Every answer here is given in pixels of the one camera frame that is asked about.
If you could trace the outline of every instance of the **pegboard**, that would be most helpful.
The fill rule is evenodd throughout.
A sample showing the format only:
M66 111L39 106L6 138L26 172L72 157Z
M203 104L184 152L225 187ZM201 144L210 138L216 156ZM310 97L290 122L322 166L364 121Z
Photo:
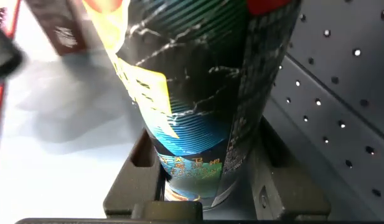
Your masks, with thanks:
M6 8L0 8L0 27L5 28Z
M384 0L304 1L270 101L384 220Z

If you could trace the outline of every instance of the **red object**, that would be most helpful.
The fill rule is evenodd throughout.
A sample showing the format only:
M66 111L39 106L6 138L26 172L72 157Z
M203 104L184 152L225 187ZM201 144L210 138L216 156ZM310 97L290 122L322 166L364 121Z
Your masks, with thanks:
M254 15L261 15L287 5L291 0L247 0L249 12Z
M121 6L123 0L84 0L96 12L113 12Z
M14 1L6 1L5 2L8 7L0 8L4 9L5 17L4 17L4 26L1 26L6 33L6 35L13 39L15 30L16 30L16 24L17 24L17 16L19 14L19 8L20 8L20 0L14 0ZM2 109L2 102L4 99L4 89L5 89L5 83L0 83L0 115L1 115L1 109Z

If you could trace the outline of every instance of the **yellow label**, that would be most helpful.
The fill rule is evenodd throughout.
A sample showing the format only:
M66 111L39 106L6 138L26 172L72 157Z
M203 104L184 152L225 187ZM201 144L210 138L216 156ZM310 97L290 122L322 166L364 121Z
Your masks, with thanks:
M116 55L124 44L130 3L129 0L122 0L121 4L116 5L119 1L121 0L83 0L83 3L117 75L130 97L138 103L145 122L150 126L160 127L166 135L179 138L167 120L167 116L172 113L166 76L132 66Z

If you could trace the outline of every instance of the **brown box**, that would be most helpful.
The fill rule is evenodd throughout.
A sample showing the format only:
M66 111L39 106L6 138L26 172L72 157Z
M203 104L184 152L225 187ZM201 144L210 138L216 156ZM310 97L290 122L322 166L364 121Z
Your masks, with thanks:
M59 55L87 49L72 0L26 0Z

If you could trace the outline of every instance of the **can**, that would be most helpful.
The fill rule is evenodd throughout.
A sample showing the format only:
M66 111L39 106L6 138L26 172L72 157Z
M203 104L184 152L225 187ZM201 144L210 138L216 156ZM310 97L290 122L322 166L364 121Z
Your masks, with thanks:
M220 204L236 186L301 2L83 2L168 173L166 199Z

